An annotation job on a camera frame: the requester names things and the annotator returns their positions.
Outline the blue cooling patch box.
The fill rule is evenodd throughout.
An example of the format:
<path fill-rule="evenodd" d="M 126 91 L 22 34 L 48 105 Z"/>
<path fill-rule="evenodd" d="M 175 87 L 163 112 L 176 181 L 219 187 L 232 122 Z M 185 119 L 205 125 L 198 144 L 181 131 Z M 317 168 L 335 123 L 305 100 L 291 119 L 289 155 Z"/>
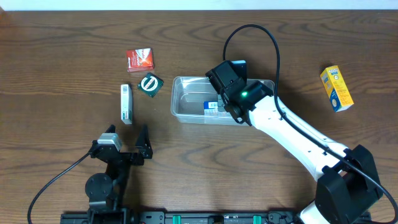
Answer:
<path fill-rule="evenodd" d="M 217 101 L 205 101 L 203 111 L 205 116 L 229 116 L 223 105 L 220 106 Z"/>

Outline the clear plastic container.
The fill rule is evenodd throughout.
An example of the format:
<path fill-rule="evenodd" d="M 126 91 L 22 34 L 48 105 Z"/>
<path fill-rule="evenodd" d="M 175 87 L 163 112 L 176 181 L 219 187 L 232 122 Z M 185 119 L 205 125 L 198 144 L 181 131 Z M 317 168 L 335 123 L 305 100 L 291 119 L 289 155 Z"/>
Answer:
<path fill-rule="evenodd" d="M 271 80 L 247 79 L 245 90 L 253 90 L 250 85 L 262 83 L 268 89 L 274 89 L 274 82 Z M 229 116 L 205 116 L 203 103 L 205 101 L 217 101 L 221 98 L 208 81 L 207 77 L 177 77 L 174 80 L 171 97 L 171 113 L 181 123 L 193 124 L 217 124 L 235 125 L 238 123 Z"/>

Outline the yellow cough syrup box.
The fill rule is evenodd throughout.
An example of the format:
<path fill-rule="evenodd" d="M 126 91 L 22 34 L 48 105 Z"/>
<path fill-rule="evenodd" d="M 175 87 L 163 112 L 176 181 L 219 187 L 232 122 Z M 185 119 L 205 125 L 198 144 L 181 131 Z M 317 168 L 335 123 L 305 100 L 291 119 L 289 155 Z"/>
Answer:
<path fill-rule="evenodd" d="M 342 73 L 337 65 L 327 67 L 320 74 L 334 112 L 347 110 L 354 105 Z"/>

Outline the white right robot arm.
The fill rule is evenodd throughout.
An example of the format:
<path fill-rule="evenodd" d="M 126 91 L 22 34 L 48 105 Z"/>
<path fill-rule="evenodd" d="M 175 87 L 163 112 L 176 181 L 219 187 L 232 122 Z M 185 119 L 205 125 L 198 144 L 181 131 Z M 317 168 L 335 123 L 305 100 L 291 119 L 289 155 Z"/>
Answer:
<path fill-rule="evenodd" d="M 303 223 L 366 223 L 367 210 L 383 195 L 373 155 L 349 149 L 285 107 L 271 86 L 249 82 L 245 63 L 224 61 L 206 73 L 235 122 L 268 134 L 309 171 L 315 199 L 299 214 Z"/>

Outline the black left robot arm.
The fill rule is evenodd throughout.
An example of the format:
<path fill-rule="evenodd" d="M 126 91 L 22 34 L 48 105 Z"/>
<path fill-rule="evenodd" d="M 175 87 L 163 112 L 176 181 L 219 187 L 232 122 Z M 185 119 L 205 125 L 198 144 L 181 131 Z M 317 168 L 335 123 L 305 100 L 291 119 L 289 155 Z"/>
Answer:
<path fill-rule="evenodd" d="M 121 152 L 122 142 L 111 125 L 92 142 L 90 157 L 107 164 L 106 171 L 92 175 L 85 184 L 89 198 L 89 223 L 139 223 L 139 216 L 123 206 L 124 193 L 132 166 L 142 166 L 153 156 L 147 125 L 143 125 L 135 144 L 137 152 Z"/>

